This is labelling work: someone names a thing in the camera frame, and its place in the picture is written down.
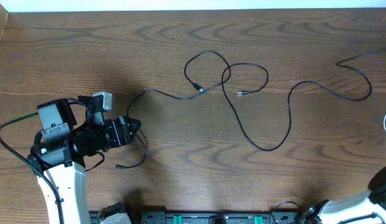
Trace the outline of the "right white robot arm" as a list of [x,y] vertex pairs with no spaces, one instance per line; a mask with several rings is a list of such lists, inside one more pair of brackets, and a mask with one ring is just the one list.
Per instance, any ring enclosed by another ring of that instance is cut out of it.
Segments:
[[303,212],[298,223],[386,223],[386,166],[365,192],[344,200],[323,200]]

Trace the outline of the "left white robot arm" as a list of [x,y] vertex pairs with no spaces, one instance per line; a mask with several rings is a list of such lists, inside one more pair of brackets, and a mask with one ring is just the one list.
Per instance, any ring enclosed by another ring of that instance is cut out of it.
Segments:
[[51,223],[131,223],[132,217],[119,202],[103,211],[88,209],[85,193],[85,157],[130,144],[141,127],[138,119],[119,116],[105,119],[112,95],[61,98],[37,107],[43,129],[27,159],[45,197]]

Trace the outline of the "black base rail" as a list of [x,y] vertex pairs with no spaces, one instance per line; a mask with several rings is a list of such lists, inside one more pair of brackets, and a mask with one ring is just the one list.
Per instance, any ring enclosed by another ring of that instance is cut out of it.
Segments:
[[135,224],[271,224],[296,223],[299,212],[293,209],[272,209],[269,212],[185,212],[150,209],[134,213],[129,205],[118,202],[100,211],[90,211],[91,223]]

